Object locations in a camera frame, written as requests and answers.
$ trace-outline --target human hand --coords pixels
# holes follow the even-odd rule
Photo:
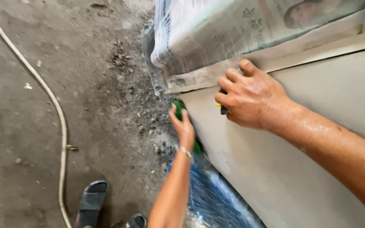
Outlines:
[[[187,110],[182,110],[182,121],[179,121],[176,117],[176,111],[177,107],[175,104],[172,104],[170,111],[168,111],[168,115],[170,116],[171,123],[177,132],[178,139],[180,140],[180,146],[191,151],[195,141],[194,127],[189,121]]]
[[[218,84],[227,95],[219,92],[215,101],[229,110],[230,121],[242,127],[263,130],[280,127],[282,112],[294,102],[277,80],[249,60],[241,60],[239,68],[246,76],[233,68],[226,70],[226,77],[220,77]]]

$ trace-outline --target bracelet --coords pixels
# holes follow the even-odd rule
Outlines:
[[[186,148],[184,148],[184,147],[180,147],[180,150],[182,151],[182,152],[184,152],[186,155],[187,155],[187,157],[189,158],[189,160],[191,161],[191,163],[194,163],[194,158],[192,157],[192,154],[191,154],[191,152],[189,152]]]

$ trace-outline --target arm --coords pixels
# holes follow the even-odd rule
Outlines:
[[[215,100],[243,127],[276,134],[296,146],[344,184],[365,205],[365,139],[291,101],[282,85],[249,60],[228,69]]]
[[[176,106],[169,111],[171,122],[177,131],[180,146],[191,151],[195,133],[188,119],[188,112],[182,111],[182,122],[175,116]],[[190,159],[178,150],[170,174],[161,188],[149,217],[148,228],[179,228],[183,226],[189,194]]]

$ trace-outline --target white hose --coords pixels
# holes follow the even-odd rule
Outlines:
[[[61,142],[61,164],[60,164],[60,182],[59,182],[59,192],[58,199],[61,209],[61,214],[63,216],[64,222],[66,223],[67,228],[71,228],[70,220],[68,219],[66,208],[64,207],[64,180],[66,177],[66,163],[67,163],[67,126],[66,119],[63,114],[63,110],[60,107],[56,97],[53,92],[50,90],[45,81],[40,77],[40,75],[36,72],[36,70],[29,64],[29,62],[25,59],[25,57],[21,54],[21,52],[15,47],[12,41],[7,37],[4,33],[3,29],[0,26],[0,35],[4,39],[4,41],[8,44],[8,46],[12,49],[15,55],[24,63],[24,65],[32,72],[32,74],[36,77],[38,82],[43,86],[43,89],[48,93],[50,99],[52,99],[54,106],[56,107],[57,114],[60,118],[61,123],[61,133],[62,133],[62,142]]]

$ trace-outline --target concrete floor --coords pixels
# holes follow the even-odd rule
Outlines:
[[[83,189],[107,179],[99,224],[120,227],[135,213],[149,215],[174,152],[153,144],[176,139],[166,115],[170,98],[154,95],[140,51],[140,29],[154,1],[101,2],[107,8],[90,0],[0,0],[0,25],[59,99],[69,143],[80,148],[68,155],[71,220]],[[120,47],[131,57],[122,66],[111,59]],[[0,227],[64,227],[60,132],[47,95],[0,39]]]

